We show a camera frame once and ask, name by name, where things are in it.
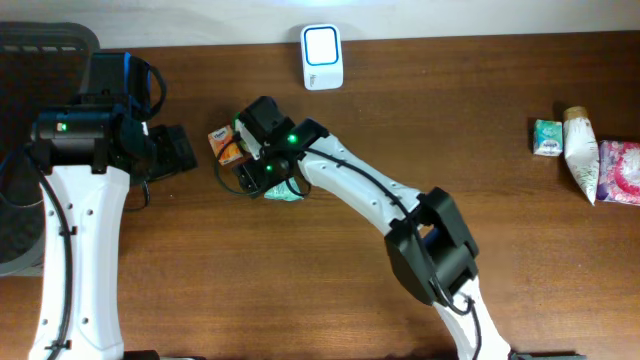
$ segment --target small box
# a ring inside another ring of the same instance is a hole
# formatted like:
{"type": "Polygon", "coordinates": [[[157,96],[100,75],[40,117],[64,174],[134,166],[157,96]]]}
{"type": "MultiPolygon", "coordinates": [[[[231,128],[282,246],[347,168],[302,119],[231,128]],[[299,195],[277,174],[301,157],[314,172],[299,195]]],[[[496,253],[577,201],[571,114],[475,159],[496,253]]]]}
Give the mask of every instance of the small box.
{"type": "MultiPolygon", "coordinates": [[[[220,153],[222,147],[231,142],[232,139],[233,132],[231,131],[231,126],[228,125],[209,134],[209,144],[211,144],[211,148],[213,149],[213,153],[216,157],[218,156],[218,153],[220,153]]],[[[238,145],[231,144],[227,146],[224,154],[220,157],[220,164],[226,165],[240,159],[241,157],[242,152],[240,152],[238,145]]]]}
{"type": "Polygon", "coordinates": [[[562,123],[537,120],[533,128],[533,153],[544,156],[562,154],[562,123]]]}

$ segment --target wooden table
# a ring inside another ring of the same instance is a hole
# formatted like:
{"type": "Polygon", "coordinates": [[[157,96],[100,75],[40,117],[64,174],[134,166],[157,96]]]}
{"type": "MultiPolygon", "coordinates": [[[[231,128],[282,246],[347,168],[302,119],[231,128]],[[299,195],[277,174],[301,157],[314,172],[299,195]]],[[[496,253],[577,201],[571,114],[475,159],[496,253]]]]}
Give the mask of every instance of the wooden table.
{"type": "MultiPolygon", "coordinates": [[[[125,214],[118,306],[127,350],[213,359],[455,353],[434,309],[394,278],[373,226],[315,189],[297,203],[229,195],[206,136],[260,95],[310,116],[355,154],[449,191],[481,254],[484,298],[520,351],[640,354],[640,209],[592,207],[562,158],[531,154],[537,118],[587,107],[599,139],[640,135],[640,33],[343,44],[344,86],[309,92],[296,44],[135,49],[185,125],[200,167],[125,214]]],[[[137,189],[130,204],[140,201],[137,189]]],[[[3,359],[25,358],[39,278],[0,279],[3,359]]]]}

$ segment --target cable clip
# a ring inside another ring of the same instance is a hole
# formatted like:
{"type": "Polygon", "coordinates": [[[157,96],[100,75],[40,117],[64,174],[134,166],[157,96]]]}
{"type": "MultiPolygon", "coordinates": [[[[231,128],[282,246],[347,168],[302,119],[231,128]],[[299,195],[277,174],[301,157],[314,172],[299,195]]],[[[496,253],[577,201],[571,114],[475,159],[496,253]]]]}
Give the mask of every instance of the cable clip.
{"type": "Polygon", "coordinates": [[[71,349],[71,340],[67,340],[64,343],[60,344],[58,341],[54,341],[50,346],[46,346],[45,350],[69,350],[71,349]]]}

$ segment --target black bracket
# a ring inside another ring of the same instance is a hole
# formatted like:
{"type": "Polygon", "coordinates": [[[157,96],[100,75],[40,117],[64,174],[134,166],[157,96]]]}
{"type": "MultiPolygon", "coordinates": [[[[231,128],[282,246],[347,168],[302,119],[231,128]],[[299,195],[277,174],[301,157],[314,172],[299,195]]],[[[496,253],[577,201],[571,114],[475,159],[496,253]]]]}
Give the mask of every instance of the black bracket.
{"type": "Polygon", "coordinates": [[[387,254],[393,273],[411,295],[426,305],[434,301],[444,305],[432,280],[437,278],[445,296],[451,297],[478,274],[478,246],[449,194],[434,188],[418,195],[418,200],[410,218],[391,222],[385,237],[387,254]],[[413,229],[418,224],[433,229],[416,239],[413,229]]]}
{"type": "Polygon", "coordinates": [[[63,343],[59,343],[57,341],[54,341],[51,345],[45,346],[44,349],[45,350],[52,350],[52,351],[69,350],[69,349],[71,349],[71,340],[67,340],[67,341],[65,341],[63,343]]]}
{"type": "Polygon", "coordinates": [[[42,171],[57,165],[91,165],[93,174],[113,166],[131,175],[131,186],[197,167],[181,126],[143,122],[162,107],[166,86],[156,68],[128,53],[91,57],[87,93],[71,103],[43,109],[33,123],[30,148],[42,171]],[[151,75],[161,88],[151,106],[151,75]]]}

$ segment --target white plug-in device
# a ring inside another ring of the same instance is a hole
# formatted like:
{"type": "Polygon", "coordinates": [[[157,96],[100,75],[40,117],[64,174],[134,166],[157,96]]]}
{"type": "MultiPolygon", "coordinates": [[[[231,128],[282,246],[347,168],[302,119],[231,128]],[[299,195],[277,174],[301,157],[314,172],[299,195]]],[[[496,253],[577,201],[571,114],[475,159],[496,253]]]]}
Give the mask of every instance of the white plug-in device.
{"type": "Polygon", "coordinates": [[[340,31],[330,24],[309,25],[300,32],[304,86],[308,90],[337,89],[342,86],[342,45],[340,31]]]}

